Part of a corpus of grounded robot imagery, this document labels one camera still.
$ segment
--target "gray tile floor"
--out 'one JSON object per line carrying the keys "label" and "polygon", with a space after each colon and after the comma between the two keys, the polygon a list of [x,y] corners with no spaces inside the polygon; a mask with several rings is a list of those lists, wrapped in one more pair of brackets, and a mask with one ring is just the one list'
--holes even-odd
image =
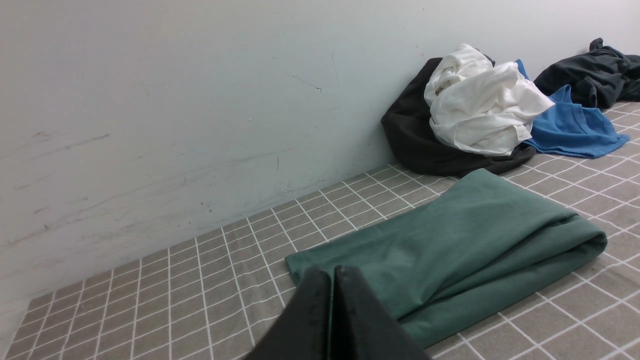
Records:
{"label": "gray tile floor", "polygon": [[[436,359],[640,359],[640,104],[597,160],[536,155],[504,177],[609,235],[593,263],[428,349]],[[283,258],[436,199],[455,179],[385,165],[34,299],[8,359],[242,358],[294,291]]]}

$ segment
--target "black object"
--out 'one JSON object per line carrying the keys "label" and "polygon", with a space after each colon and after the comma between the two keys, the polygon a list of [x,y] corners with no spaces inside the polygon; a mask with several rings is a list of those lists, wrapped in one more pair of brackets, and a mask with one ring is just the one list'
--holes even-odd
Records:
{"label": "black object", "polygon": [[640,101],[640,56],[624,55],[597,38],[588,53],[560,60],[534,83],[546,95],[569,84],[573,102],[587,108],[608,109],[616,101]]}
{"label": "black object", "polygon": [[429,357],[380,304],[354,266],[333,278],[332,360],[428,360]]}
{"label": "black object", "polygon": [[436,139],[429,125],[431,112],[424,100],[424,88],[441,60],[427,61],[380,120],[396,160],[413,172],[438,176],[464,176],[479,168],[502,174],[529,161],[536,150],[523,143],[510,156],[487,157]]}
{"label": "black object", "polygon": [[307,270],[278,320],[244,360],[326,359],[330,297],[329,275]]}
{"label": "black object", "polygon": [[284,312],[245,359],[429,360],[385,311],[358,268],[338,266],[334,279],[330,314],[329,275],[307,270]]}

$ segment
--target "white grout line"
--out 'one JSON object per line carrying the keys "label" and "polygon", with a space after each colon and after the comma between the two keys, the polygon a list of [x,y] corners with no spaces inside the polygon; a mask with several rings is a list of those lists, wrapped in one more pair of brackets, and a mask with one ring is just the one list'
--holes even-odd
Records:
{"label": "white grout line", "polygon": [[198,245],[196,245],[196,256],[198,257],[198,269],[200,269],[200,289],[202,291],[202,307],[204,308],[205,323],[207,324],[207,337],[209,338],[209,355],[211,355],[211,360],[214,360],[213,340],[211,338],[211,328],[210,328],[211,322],[209,321],[209,312],[207,311],[207,299],[205,298],[205,295],[204,295],[204,276],[202,276],[202,264],[200,262],[200,249],[198,248]]}
{"label": "white grout line", "polygon": [[222,230],[222,238],[225,241],[225,245],[227,246],[227,256],[229,257],[229,262],[231,263],[231,271],[233,271],[234,273],[234,279],[236,280],[236,288],[238,290],[238,296],[240,297],[240,305],[242,306],[243,309],[243,313],[244,313],[244,319],[246,320],[246,326],[248,327],[249,330],[249,337],[251,338],[251,345],[255,346],[255,340],[253,338],[253,333],[251,332],[251,327],[249,326],[249,316],[246,314],[246,307],[244,306],[244,300],[242,298],[242,293],[240,290],[240,284],[238,283],[238,278],[236,277],[236,269],[233,266],[234,261],[231,258],[231,254],[229,253],[229,245],[227,243],[227,236],[225,235],[224,230]]}
{"label": "white grout line", "polygon": [[[626,296],[626,297],[624,298],[624,300],[631,299],[632,297],[634,297],[634,296],[635,296],[636,294],[638,294],[638,293],[640,293],[640,290],[637,290],[637,291],[633,292],[631,295]],[[567,332],[569,332],[569,331],[571,331],[571,330],[573,330],[573,329],[575,329],[576,327],[579,327],[579,326],[581,326],[581,325],[582,325],[582,326],[584,326],[584,327],[585,327],[585,328],[587,328],[587,329],[590,329],[588,326],[584,325],[584,323],[585,323],[585,322],[587,322],[587,321],[589,321],[589,320],[591,320],[591,319],[595,318],[596,316],[598,316],[598,315],[600,315],[600,314],[605,313],[606,311],[608,311],[608,310],[610,310],[610,309],[613,309],[614,307],[616,307],[616,306],[618,306],[618,305],[620,305],[620,304],[621,304],[621,302],[615,302],[615,303],[613,303],[613,304],[611,304],[611,305],[609,305],[609,306],[605,307],[604,309],[599,310],[599,311],[598,311],[598,312],[596,312],[595,314],[589,315],[589,316],[587,316],[585,319],[580,320],[580,321],[576,322],[575,324],[573,324],[573,325],[571,325],[571,326],[569,326],[569,327],[567,327],[567,328],[565,328],[565,329],[563,329],[563,330],[561,330],[561,331],[557,332],[557,333],[556,333],[556,334],[554,334],[553,336],[551,336],[551,337],[549,337],[549,338],[545,339],[544,341],[541,341],[540,343],[538,343],[538,345],[542,346],[542,345],[544,345],[544,344],[548,343],[549,341],[552,341],[553,339],[557,338],[558,336],[560,336],[560,335],[562,335],[562,334],[564,334],[564,333],[567,333]],[[602,338],[602,335],[599,335],[598,333],[596,333],[596,335],[597,335],[599,338]],[[617,346],[615,346],[615,345],[613,345],[613,347],[614,347],[616,350],[619,350],[619,349],[620,349],[619,347],[617,347]],[[525,351],[523,351],[523,352],[519,353],[518,355],[516,355],[516,356],[512,357],[512,359],[516,359],[516,358],[518,358],[518,357],[520,357],[520,356],[522,356],[522,355],[524,355],[524,354],[526,354],[526,353],[530,352],[531,350],[532,350],[531,348],[530,348],[530,349],[527,349],[527,350],[525,350]]]}
{"label": "white grout line", "polygon": [[[133,311],[133,336],[136,335],[136,325],[138,324],[138,304],[140,303],[140,275],[142,274],[142,259],[138,260],[140,262],[140,266],[138,267],[138,290],[136,292],[136,307]],[[129,353],[129,357],[133,357],[133,340],[131,340],[131,351]]]}
{"label": "white grout line", "polygon": [[514,324],[509,318],[507,318],[506,316],[504,316],[500,311],[498,312],[498,315],[506,322],[508,323],[510,326],[512,326],[514,329],[516,329],[516,331],[518,331],[520,333],[520,335],[524,336],[527,340],[529,340],[529,342],[531,342],[534,346],[534,348],[539,349],[540,351],[542,351],[543,353],[545,353],[546,356],[549,356],[549,358],[551,360],[556,360],[556,358],[549,354],[549,352],[547,350],[545,350],[543,347],[541,347],[537,342],[535,342],[535,340],[533,340],[529,335],[527,335],[524,331],[522,331],[519,327],[516,326],[516,324]]}
{"label": "white grout line", "polygon": [[[287,239],[289,240],[289,243],[291,244],[291,246],[293,246],[293,250],[294,250],[295,252],[298,252],[298,248],[296,247],[296,245],[295,245],[295,244],[293,244],[293,241],[291,240],[291,237],[289,236],[289,233],[287,233],[287,231],[285,230],[284,225],[282,225],[282,222],[280,221],[280,218],[278,217],[278,214],[276,214],[276,212],[275,212],[275,211],[273,211],[273,209],[271,209],[271,212],[273,212],[273,216],[274,216],[274,217],[276,218],[276,220],[278,221],[278,223],[277,223],[277,224],[275,224],[275,225],[273,225],[273,226],[278,226],[278,225],[280,226],[280,228],[281,228],[281,230],[282,230],[282,233],[284,233],[284,234],[285,234],[285,236],[286,236],[286,237],[287,237]],[[272,238],[274,238],[274,237],[276,237],[276,236],[278,236],[278,235],[281,235],[282,233],[280,233],[280,234],[276,234],[276,235],[271,236],[271,237],[269,237],[269,238],[266,238],[266,239],[264,239],[263,241],[267,241],[267,240],[269,240],[269,239],[272,239]]]}
{"label": "white grout line", "polygon": [[113,270],[111,271],[111,278],[109,279],[109,290],[107,291],[107,300],[104,303],[104,312],[102,313],[102,321],[100,322],[100,330],[98,331],[98,342],[95,344],[95,356],[98,356],[98,348],[100,348],[100,340],[102,339],[102,327],[104,326],[104,320],[107,315],[107,307],[109,306],[109,296],[111,295],[111,283],[113,282]]}
{"label": "white grout line", "polygon": [[284,303],[284,299],[282,298],[282,294],[280,293],[280,289],[278,289],[278,284],[276,283],[276,280],[273,278],[273,274],[271,273],[271,268],[269,267],[269,263],[267,262],[267,258],[264,256],[264,252],[262,251],[262,247],[260,246],[260,243],[258,242],[258,239],[255,237],[255,232],[253,231],[253,227],[251,226],[250,222],[249,222],[249,229],[251,230],[251,233],[253,234],[255,243],[258,245],[258,250],[260,250],[260,255],[262,256],[262,260],[264,261],[264,264],[267,267],[267,272],[269,272],[269,277],[273,281],[273,287],[276,288],[276,292],[278,293],[278,296],[280,297],[280,302],[282,303],[282,307],[284,308],[286,306],[286,304]]}
{"label": "white grout line", "polygon": [[311,222],[311,224],[313,224],[313,226],[316,228],[316,230],[320,233],[320,235],[324,238],[324,242],[329,242],[329,239],[326,238],[326,236],[324,235],[324,233],[322,231],[320,231],[320,228],[318,227],[318,225],[316,224],[315,221],[313,221],[313,219],[309,216],[309,214],[305,211],[305,208],[302,207],[302,205],[298,202],[298,205],[300,205],[300,208],[302,209],[303,214],[305,214],[307,216],[307,219],[309,219],[309,221]]}
{"label": "white grout line", "polygon": [[168,332],[169,332],[169,359],[172,359],[173,358],[173,349],[172,349],[173,348],[172,347],[173,340],[171,339],[171,251],[169,249],[166,250],[166,255],[167,255],[167,257],[166,257],[167,258],[167,269],[169,269],[168,270],[169,280],[167,282],[167,297],[166,297],[167,308],[168,308],[167,314],[169,316],[169,324],[168,324],[169,325],[169,330],[168,330]]}
{"label": "white grout line", "polygon": [[456,335],[458,335],[458,337],[460,339],[462,339],[462,344],[465,344],[466,346],[468,346],[471,351],[473,351],[473,353],[480,358],[480,360],[484,360],[484,356],[482,356],[480,354],[480,352],[478,350],[476,350],[476,348],[473,347],[473,345],[471,345],[471,343],[469,342],[469,340],[467,338],[464,337],[464,335],[457,333]]}
{"label": "white grout line", "polygon": [[76,304],[76,309],[74,310],[74,317],[71,319],[71,324],[69,325],[69,330],[67,332],[67,337],[65,338],[65,343],[62,345],[62,349],[60,350],[61,353],[64,353],[65,349],[67,348],[67,343],[69,342],[69,336],[71,336],[71,330],[74,328],[74,322],[76,321],[76,317],[78,314],[78,308],[80,307],[80,298],[82,295],[82,291],[84,290],[84,281],[82,282],[82,289],[80,290],[80,295],[78,295],[78,301]]}
{"label": "white grout line", "polygon": [[385,215],[382,215],[382,213],[380,212],[380,210],[376,209],[375,206],[371,205],[370,202],[366,201],[359,193],[357,193],[356,191],[354,191],[354,189],[352,189],[352,187],[350,187],[349,185],[347,185],[347,183],[345,183],[344,181],[342,182],[345,186],[347,186],[357,197],[360,198],[360,200],[364,201],[367,205],[369,205],[369,207],[371,209],[373,209],[375,212],[377,212],[382,218],[384,218],[385,220],[387,219],[387,217]]}
{"label": "white grout line", "polygon": [[618,350],[613,350],[611,353],[609,353],[608,355],[606,355],[605,357],[603,357],[601,360],[608,360],[618,354],[622,354],[623,351],[626,351],[628,348],[631,348],[633,346],[636,346],[637,344],[640,344],[640,337],[636,338],[634,341],[631,341],[630,343],[620,347],[620,349]]}

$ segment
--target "white shirt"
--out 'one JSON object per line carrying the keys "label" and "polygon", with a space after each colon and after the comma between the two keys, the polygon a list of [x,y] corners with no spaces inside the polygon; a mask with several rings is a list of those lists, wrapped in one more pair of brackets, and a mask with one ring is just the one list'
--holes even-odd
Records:
{"label": "white shirt", "polygon": [[424,89],[429,124],[443,143],[487,156],[508,156],[531,138],[533,119],[554,103],[513,62],[493,67],[462,44],[445,56]]}

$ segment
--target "clothing pile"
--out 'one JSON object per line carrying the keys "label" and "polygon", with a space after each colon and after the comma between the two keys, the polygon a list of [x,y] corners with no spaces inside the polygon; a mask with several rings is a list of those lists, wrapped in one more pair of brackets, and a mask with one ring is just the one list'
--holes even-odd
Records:
{"label": "clothing pile", "polygon": [[536,151],[597,158],[618,149],[628,136],[596,108],[616,101],[640,101],[640,56],[602,39],[533,82],[520,60],[495,65],[462,44],[427,61],[381,123],[398,162],[414,172],[501,174]]}

